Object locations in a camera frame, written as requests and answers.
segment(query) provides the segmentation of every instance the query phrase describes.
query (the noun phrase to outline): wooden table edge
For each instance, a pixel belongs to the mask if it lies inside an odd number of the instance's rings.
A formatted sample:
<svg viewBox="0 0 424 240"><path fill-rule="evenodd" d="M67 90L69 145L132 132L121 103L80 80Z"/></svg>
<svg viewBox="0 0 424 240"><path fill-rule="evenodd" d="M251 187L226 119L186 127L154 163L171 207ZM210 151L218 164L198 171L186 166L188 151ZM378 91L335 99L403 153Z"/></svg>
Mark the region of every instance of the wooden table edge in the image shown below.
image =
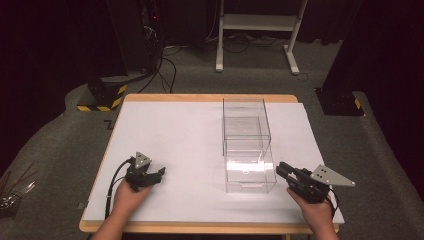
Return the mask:
<svg viewBox="0 0 424 240"><path fill-rule="evenodd" d="M297 103L294 95L289 94L128 94L124 102L134 101L175 101L175 102L220 102L223 98L254 99L265 102Z"/></svg>
<svg viewBox="0 0 424 240"><path fill-rule="evenodd" d="M96 232L103 221L81 220L79 227L83 232ZM339 225L334 224L336 232ZM306 224L272 223L195 223L195 222L129 222L124 228L129 233L163 234L312 234Z"/></svg>

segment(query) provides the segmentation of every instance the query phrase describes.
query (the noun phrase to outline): human arm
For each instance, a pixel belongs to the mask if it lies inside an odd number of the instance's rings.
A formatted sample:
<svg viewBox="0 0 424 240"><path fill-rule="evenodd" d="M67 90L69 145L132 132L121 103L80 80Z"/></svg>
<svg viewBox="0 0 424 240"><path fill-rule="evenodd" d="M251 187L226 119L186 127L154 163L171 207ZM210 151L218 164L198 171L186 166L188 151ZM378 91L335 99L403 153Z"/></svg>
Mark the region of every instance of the human arm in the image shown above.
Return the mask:
<svg viewBox="0 0 424 240"><path fill-rule="evenodd" d="M310 204L289 188L287 192L302 209L302 215L317 240L339 239L334 230L331 206L327 200L323 203Z"/></svg>
<svg viewBox="0 0 424 240"><path fill-rule="evenodd" d="M134 192L129 183L122 180L115 193L112 212L91 239L121 239L128 218L144 201L152 188L153 186L149 186Z"/></svg>

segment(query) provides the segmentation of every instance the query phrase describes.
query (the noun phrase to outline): table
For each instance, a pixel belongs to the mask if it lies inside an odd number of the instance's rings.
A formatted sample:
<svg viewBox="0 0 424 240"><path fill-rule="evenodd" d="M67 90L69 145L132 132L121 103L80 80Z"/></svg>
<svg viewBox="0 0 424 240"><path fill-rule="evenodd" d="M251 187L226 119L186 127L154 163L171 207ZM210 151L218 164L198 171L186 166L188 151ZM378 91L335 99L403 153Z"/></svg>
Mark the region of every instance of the table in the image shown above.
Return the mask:
<svg viewBox="0 0 424 240"><path fill-rule="evenodd" d="M80 221L84 232L103 222L106 193L117 167L136 151L163 166L162 182L129 220L126 232L196 234L311 233L299 207L277 176L268 194L227 194L222 156L223 98L263 98L274 164L314 170L323 160L306 111L292 95L129 94ZM119 176L124 176L124 167ZM334 227L344 223L340 211Z"/></svg>

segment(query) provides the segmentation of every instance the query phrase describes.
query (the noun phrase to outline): metal bracket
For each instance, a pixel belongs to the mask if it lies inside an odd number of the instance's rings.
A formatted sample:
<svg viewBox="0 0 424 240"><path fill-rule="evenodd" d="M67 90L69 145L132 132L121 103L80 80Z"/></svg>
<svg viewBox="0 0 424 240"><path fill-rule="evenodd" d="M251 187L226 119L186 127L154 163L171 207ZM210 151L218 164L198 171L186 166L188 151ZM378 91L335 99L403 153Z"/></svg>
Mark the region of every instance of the metal bracket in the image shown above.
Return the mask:
<svg viewBox="0 0 424 240"><path fill-rule="evenodd" d="M345 187L354 187L355 182L349 180L348 178L340 175L339 173L331 170L330 168L319 165L315 171L312 172L312 179L326 185L335 185L335 186L345 186Z"/></svg>
<svg viewBox="0 0 424 240"><path fill-rule="evenodd" d="M140 153L140 152L136 152L135 154L135 168L136 169L140 169L144 166L146 166L147 164L151 163L152 160L147 157L146 155Z"/></svg>

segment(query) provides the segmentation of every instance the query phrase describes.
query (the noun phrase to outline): stacked transparent box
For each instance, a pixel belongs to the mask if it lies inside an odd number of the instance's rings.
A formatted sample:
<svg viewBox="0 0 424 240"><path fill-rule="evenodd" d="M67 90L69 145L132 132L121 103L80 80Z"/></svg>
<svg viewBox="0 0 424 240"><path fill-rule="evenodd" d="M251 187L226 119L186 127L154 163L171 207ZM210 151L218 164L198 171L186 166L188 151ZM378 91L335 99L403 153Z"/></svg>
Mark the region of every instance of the stacked transparent box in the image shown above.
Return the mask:
<svg viewBox="0 0 424 240"><path fill-rule="evenodd" d="M276 183L263 99L223 100L223 154L228 193L268 193Z"/></svg>

